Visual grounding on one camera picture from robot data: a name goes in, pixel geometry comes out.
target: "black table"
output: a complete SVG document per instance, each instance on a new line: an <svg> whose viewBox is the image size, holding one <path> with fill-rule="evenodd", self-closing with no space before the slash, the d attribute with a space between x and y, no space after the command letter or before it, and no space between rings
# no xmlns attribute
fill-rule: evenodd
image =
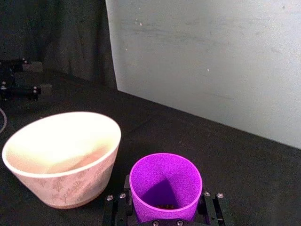
<svg viewBox="0 0 301 226"><path fill-rule="evenodd" d="M122 138L111 180L85 206L43 204L0 161L0 225L101 225L104 198L122 191L125 176L145 155L182 155L198 167L206 189L224 192L236 225L301 225L301 152L255 135L58 73L18 76L19 84L52 83L37 102L8 101L0 148L18 129L55 113L92 111L113 118Z"/></svg>

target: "cable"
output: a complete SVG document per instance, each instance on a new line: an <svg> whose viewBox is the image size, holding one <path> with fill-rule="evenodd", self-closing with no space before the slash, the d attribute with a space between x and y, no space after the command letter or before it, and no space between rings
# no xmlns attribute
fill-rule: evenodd
<svg viewBox="0 0 301 226"><path fill-rule="evenodd" d="M0 108L0 112L2 113L3 115L3 118L4 118L4 123L3 123L3 126L2 128L0 129L0 133L2 133L2 131L5 129L7 123L8 123L8 119L6 117L6 114L4 113L4 111Z"/></svg>

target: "purple cup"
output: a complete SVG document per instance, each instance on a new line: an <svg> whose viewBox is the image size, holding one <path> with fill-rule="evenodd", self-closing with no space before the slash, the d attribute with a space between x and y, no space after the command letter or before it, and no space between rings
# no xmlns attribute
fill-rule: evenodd
<svg viewBox="0 0 301 226"><path fill-rule="evenodd" d="M154 219L193 220L202 178L189 160L170 153L145 156L132 167L129 182L140 223ZM161 209L167 205L174 209Z"/></svg>

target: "bowl rim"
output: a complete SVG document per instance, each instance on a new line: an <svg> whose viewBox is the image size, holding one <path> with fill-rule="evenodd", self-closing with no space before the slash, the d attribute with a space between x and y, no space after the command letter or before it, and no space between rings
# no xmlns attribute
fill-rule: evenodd
<svg viewBox="0 0 301 226"><path fill-rule="evenodd" d="M185 161L187 161L189 164L191 164L191 166L193 167L193 169L196 171L197 175L198 175L198 178L200 180L200 190L197 194L197 197L188 205L184 206L184 207L181 207L181 208L178 208L178 209L175 209L175 210L165 210L165 209L160 209L160 208L157 208L157 207L154 207L154 206L151 206L149 204L147 204L145 201L143 201L136 193L136 191L134 190L133 188L133 185L132 185L132 174L133 174L133 171L135 169L135 167L137 166L137 164L139 164L142 160L146 159L146 158L150 158L150 157L153 157L154 155L172 155L172 156L175 156L177 158L182 158L184 159ZM134 166L132 167L131 169L131 172L130 172L130 176L129 176L129 184L130 184L130 188L131 188L131 192L132 192L132 195L133 197L135 197L142 205L148 207L149 209L151 210L155 210L155 211L158 211L158 212L164 212L164 213L174 213L174 212L180 212L180 211L183 211L183 210L187 210L189 209L190 207L192 207L193 205L195 205L201 194L202 194L202 189L203 189L203 181L202 181L202 177L201 177L201 174L199 172L199 170L197 169L197 167L188 159L184 158L183 156L180 156L180 155L177 155L177 154L173 154L173 153L154 153L154 154L149 154L147 156L144 156L143 158L139 159L135 164Z"/></svg>
<svg viewBox="0 0 301 226"><path fill-rule="evenodd" d="M117 142L115 145L112 146L112 148L106 153L104 154L102 157L100 157L98 160L91 162L85 166L76 168L76 169L72 169L69 171L65 171L65 172L59 172L59 173L29 173L29 172L25 172L22 170L19 170L17 168L15 168L14 166L12 166L7 158L6 158L6 154L7 154L7 150L8 150L8 146L10 145L11 140L13 139L14 135L21 132L23 129L31 126L32 124L38 122L38 121L42 121L42 120L46 120L52 117L58 117L60 115L64 115L64 114L83 114L83 113L87 113L87 114L98 114L101 117L105 117L107 118L109 121L113 122L113 124L115 124L117 126ZM105 160L106 158L108 158L119 146L120 144L120 140L121 140L121 129L120 126L117 124L117 122L115 122L112 118L104 115L104 114L100 114L100 113L96 113L96 112L89 112L89 111L78 111L78 112L65 112L65 113L58 113L58 114L53 114L50 116L47 116L45 118L39 119L39 120L35 120L29 124L27 124L26 126L22 127L21 129L19 129L18 131L16 131L5 143L5 145L3 146L2 149L2 160L4 162L4 164L6 165L6 167L13 173L16 173L20 176L24 176L24 177L29 177L29 178L57 178L57 177L63 177L63 176L68 176L71 174L75 174L84 170L87 170L95 165L97 165L98 163L102 162L103 160Z"/></svg>

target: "white wall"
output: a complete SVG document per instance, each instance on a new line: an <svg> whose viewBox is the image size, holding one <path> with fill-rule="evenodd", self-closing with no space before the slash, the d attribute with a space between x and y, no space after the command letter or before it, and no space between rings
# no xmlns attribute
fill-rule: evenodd
<svg viewBox="0 0 301 226"><path fill-rule="evenodd" d="M301 148L300 0L106 0L118 89Z"/></svg>

